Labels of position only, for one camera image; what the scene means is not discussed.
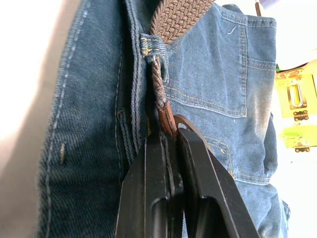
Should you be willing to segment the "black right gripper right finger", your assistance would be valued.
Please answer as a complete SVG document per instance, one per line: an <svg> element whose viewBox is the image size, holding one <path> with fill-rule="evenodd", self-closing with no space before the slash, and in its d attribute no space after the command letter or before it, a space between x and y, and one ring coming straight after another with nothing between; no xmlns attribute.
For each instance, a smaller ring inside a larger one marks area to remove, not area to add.
<svg viewBox="0 0 317 238"><path fill-rule="evenodd" d="M174 119L188 237L258 238L260 235L230 173L192 122L182 115L175 115Z"/></svg>

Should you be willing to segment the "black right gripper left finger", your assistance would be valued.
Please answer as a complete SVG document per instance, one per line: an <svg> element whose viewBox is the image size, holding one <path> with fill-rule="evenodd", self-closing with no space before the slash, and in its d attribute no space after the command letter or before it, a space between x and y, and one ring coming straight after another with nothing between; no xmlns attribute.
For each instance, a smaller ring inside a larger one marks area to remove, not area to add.
<svg viewBox="0 0 317 238"><path fill-rule="evenodd" d="M149 135L122 183L115 236L182 237L183 195L175 141Z"/></svg>

